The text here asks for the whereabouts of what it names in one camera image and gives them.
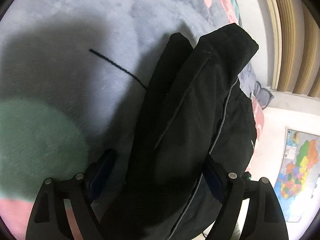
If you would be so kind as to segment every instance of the metal rivet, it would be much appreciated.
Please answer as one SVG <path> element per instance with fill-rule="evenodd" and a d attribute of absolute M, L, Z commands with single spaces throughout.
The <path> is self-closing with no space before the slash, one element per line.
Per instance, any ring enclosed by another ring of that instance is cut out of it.
<path fill-rule="evenodd" d="M 230 179 L 236 179 L 238 177 L 237 174 L 235 174 L 234 172 L 230 172 L 228 176 Z"/>
<path fill-rule="evenodd" d="M 52 179 L 47 178 L 47 179 L 44 181 L 44 184 L 49 185 L 51 182 L 52 182 Z"/>
<path fill-rule="evenodd" d="M 261 178 L 261 181 L 264 183 L 264 184 L 268 184 L 269 183 L 269 180 L 265 177 L 262 177 Z"/>
<path fill-rule="evenodd" d="M 76 175 L 76 179 L 83 179 L 83 177 L 84 177 L 83 173 L 78 173 Z"/>

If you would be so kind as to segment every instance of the white wall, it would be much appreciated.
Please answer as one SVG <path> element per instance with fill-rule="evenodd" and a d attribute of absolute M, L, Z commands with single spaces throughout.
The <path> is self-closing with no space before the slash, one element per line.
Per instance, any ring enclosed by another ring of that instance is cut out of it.
<path fill-rule="evenodd" d="M 274 69 L 274 39 L 266 0 L 237 0 L 244 30 L 258 43 L 251 62 L 257 80 L 271 86 Z"/>
<path fill-rule="evenodd" d="M 267 177 L 274 185 L 280 171 L 286 128 L 320 135 L 320 116 L 296 111 L 267 107 L 264 111 L 265 123 L 260 136 L 259 146 L 252 160 L 250 173 L 252 180 Z M 243 227 L 248 201 L 244 201 L 239 216 L 240 227 Z M 314 190 L 314 197 L 306 203 L 300 222 L 287 223 L 290 240 L 298 240 L 313 220 L 320 207 L 320 187 Z"/>
<path fill-rule="evenodd" d="M 291 110 L 301 113 L 320 115 L 320 99 L 303 95 L 295 95 L 288 92 L 272 91 L 274 99 L 269 107 Z"/>

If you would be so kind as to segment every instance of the map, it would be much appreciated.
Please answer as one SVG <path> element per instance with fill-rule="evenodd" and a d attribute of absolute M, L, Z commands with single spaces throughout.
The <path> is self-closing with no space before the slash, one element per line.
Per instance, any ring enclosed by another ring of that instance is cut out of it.
<path fill-rule="evenodd" d="M 287 129 L 284 158 L 274 186 L 286 222 L 300 221 L 319 173 L 320 136 Z"/>

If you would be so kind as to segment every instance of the bed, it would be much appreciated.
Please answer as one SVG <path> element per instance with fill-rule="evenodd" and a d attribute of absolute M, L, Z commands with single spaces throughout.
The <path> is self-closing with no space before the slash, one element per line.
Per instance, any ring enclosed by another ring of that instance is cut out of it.
<path fill-rule="evenodd" d="M 69 179 L 113 148 L 114 172 L 93 204 L 102 216 L 124 183 L 145 89 L 172 33 L 194 47 L 241 25 L 236 0 L 15 0 L 2 16 L 0 216 L 18 240 L 45 178 Z M 267 106 L 250 64 L 239 79 Z"/>

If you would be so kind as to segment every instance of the wooden slat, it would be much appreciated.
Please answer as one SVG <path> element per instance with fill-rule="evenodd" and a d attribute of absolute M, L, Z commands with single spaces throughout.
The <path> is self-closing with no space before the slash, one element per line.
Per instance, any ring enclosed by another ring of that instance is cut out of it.
<path fill-rule="evenodd" d="M 291 72 L 289 76 L 288 85 L 286 88 L 287 92 L 292 92 L 294 86 L 296 84 L 302 57 L 303 57 L 303 46 L 304 46 L 304 17 L 303 17 L 303 9 L 302 9 L 302 1 L 301 0 L 291 0 L 291 6 L 293 13 L 293 21 L 294 21 L 294 33 L 295 39 L 293 40 L 293 58 L 292 58 L 292 65 L 291 65 Z"/>
<path fill-rule="evenodd" d="M 269 8 L 273 38 L 274 38 L 274 52 L 275 52 L 275 65 L 273 70 L 273 80 L 271 88 L 276 90 L 278 87 L 280 70 L 281 70 L 281 57 L 282 57 L 282 33 L 281 33 L 281 22 L 280 14 L 276 0 L 267 0 L 267 5 Z"/>
<path fill-rule="evenodd" d="M 277 91 L 287 91 L 292 72 L 294 43 L 296 41 L 294 11 L 291 0 L 276 0 L 278 4 L 282 31 L 281 70 Z"/>
<path fill-rule="evenodd" d="M 302 5 L 302 9 L 305 23 L 304 49 L 299 75 L 293 89 L 293 93 L 299 95 L 301 95 L 305 89 L 313 62 L 316 58 L 318 36 L 318 26 L 315 20 L 304 4 Z"/>
<path fill-rule="evenodd" d="M 316 80 L 313 83 L 312 88 L 311 88 L 308 96 L 313 97 L 313 98 L 320 96 L 320 68 L 319 68 L 318 74 L 316 76 Z"/>

